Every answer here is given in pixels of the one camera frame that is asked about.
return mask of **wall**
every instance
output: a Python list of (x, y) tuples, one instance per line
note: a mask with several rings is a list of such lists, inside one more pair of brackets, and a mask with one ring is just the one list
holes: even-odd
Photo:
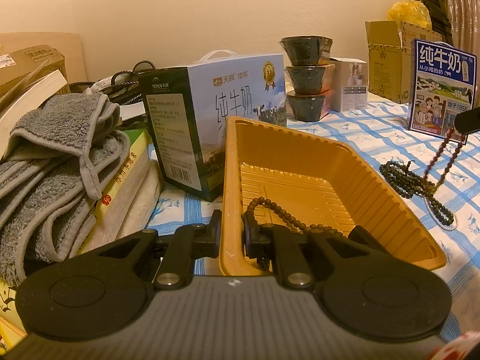
[(166, 67), (213, 49), (280, 52), (290, 35), (330, 36), (334, 55), (366, 59), (364, 22), (384, 20), (397, 1), (0, 0), (0, 32), (78, 32), (90, 79), (141, 59)]
[(0, 0), (0, 32), (75, 32), (71, 0)]

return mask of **yellow plastic tray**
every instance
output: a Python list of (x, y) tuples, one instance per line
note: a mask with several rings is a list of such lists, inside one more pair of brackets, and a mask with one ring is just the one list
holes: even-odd
[[(244, 255), (242, 214), (263, 196), (307, 225), (324, 224), (345, 236), (367, 229), (393, 256), (433, 270), (446, 256), (402, 198), (348, 145), (288, 128), (229, 117), (226, 131), (220, 270), (262, 275)], [(284, 222), (255, 209), (258, 223)]]

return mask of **stacked bowls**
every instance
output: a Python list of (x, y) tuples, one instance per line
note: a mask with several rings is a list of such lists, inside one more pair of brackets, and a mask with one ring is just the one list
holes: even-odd
[(332, 43), (332, 39), (316, 35), (280, 41), (292, 63), (285, 71), (294, 90), (286, 94), (286, 100), (296, 120), (317, 122), (330, 110), (335, 70), (335, 65), (329, 63)]

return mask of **tablecloth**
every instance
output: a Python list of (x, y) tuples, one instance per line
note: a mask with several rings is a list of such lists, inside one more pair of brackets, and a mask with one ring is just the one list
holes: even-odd
[[(295, 130), (339, 140), (349, 144), (374, 169), (387, 161), (414, 160), (410, 169), (423, 174), (442, 139), (406, 130), (407, 106), (390, 101), (369, 103), (367, 109), (331, 112), (315, 123), (288, 120)], [(445, 154), (430, 172), (438, 180), (456, 144), (449, 144)], [(151, 157), (156, 158), (153, 147)], [(429, 230), (447, 257), (445, 267), (435, 271), (452, 292), (453, 306), (442, 336), (452, 340), (466, 330), (480, 330), (480, 134), (469, 136), (445, 183), (435, 194), (437, 200), (455, 212), (458, 227), (441, 230), (425, 207), (423, 198), (405, 199), (406, 204)], [(165, 185), (149, 227), (159, 234), (171, 234), (188, 223), (208, 223), (213, 209), (222, 208), (222, 198), (205, 202), (189, 193)], [(205, 274), (205, 262), (195, 264), (195, 274)]]

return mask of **curtain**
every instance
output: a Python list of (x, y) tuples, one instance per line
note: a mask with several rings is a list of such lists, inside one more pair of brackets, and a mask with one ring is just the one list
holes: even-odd
[[(480, 58), (480, 0), (444, 0), (452, 23), (454, 46)], [(479, 74), (475, 105), (479, 103)]]

